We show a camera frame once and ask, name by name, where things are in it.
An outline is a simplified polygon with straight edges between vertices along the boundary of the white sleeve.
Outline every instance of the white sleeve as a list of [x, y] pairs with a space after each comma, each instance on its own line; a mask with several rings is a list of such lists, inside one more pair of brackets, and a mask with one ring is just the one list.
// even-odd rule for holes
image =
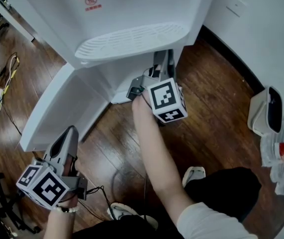
[[188, 206], [178, 218], [177, 229], [185, 239], [258, 239], [236, 218], [216, 212], [204, 203]]

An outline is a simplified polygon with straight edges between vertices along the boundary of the white wall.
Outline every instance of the white wall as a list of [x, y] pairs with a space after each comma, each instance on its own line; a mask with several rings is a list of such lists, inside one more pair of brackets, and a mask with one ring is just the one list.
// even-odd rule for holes
[[213, 0], [204, 25], [225, 42], [263, 85], [277, 88], [284, 103], [284, 0], [240, 0], [240, 17]]

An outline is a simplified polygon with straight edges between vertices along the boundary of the shoe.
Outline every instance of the shoe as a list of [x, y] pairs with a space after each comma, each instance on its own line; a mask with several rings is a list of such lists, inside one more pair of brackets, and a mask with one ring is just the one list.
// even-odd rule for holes
[[192, 180], [200, 180], [206, 177], [205, 168], [202, 166], [191, 166], [187, 169], [183, 177], [183, 187], [186, 187], [187, 183]]
[[[138, 213], [134, 209], [130, 208], [127, 205], [121, 203], [112, 203], [111, 208], [116, 220], [120, 220], [123, 216], [127, 215], [137, 215], [144, 219], [144, 215], [138, 215]], [[110, 209], [107, 209], [107, 213], [109, 214], [111, 219], [113, 219]], [[146, 215], [146, 221], [152, 226], [153, 229], [157, 230], [158, 222], [156, 219]]]

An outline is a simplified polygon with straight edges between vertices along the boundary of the bracelet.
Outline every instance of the bracelet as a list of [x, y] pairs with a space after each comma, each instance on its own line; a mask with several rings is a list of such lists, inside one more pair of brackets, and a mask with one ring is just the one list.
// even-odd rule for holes
[[62, 213], [75, 213], [76, 211], [79, 210], [79, 207], [75, 206], [72, 208], [66, 208], [66, 207], [57, 206], [54, 208], [54, 210]]

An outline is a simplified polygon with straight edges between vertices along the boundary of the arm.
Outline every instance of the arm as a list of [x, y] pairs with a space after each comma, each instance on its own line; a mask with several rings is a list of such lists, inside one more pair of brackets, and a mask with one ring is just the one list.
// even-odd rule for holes
[[[65, 164], [64, 174], [68, 174], [71, 167], [72, 160], [69, 159]], [[73, 193], [68, 193], [65, 199], [73, 196]], [[77, 206], [78, 196], [74, 196], [72, 199], [60, 203], [59, 206], [72, 208]], [[44, 239], [70, 239], [73, 233], [73, 225], [75, 220], [75, 213], [62, 213], [52, 210], [49, 214], [48, 224]]]
[[[143, 92], [150, 104], [148, 92]], [[174, 224], [194, 201], [185, 192], [177, 167], [169, 154], [152, 110], [144, 99], [136, 97], [133, 105], [134, 124], [140, 142], [142, 159], [154, 191]]]

